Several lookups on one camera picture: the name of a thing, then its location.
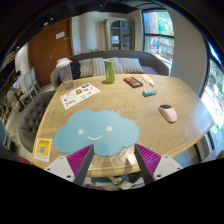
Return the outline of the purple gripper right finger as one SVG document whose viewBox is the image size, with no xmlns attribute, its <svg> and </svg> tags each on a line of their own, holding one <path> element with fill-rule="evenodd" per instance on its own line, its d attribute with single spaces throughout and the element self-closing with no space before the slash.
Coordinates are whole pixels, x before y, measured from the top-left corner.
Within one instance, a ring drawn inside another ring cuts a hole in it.
<svg viewBox="0 0 224 224">
<path fill-rule="evenodd" d="M 144 183 L 152 183 L 154 181 L 153 174 L 161 160 L 161 156 L 139 144 L 135 144 L 134 154 L 137 159 Z"/>
</svg>

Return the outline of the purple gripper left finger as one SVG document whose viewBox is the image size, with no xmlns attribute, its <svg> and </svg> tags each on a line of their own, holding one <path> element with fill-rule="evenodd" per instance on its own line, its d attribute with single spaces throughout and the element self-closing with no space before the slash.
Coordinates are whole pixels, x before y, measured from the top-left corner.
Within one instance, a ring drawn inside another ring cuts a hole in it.
<svg viewBox="0 0 224 224">
<path fill-rule="evenodd" d="M 67 157 L 71 170 L 74 173 L 76 185 L 82 186 L 94 156 L 94 146 L 86 146 Z"/>
</svg>

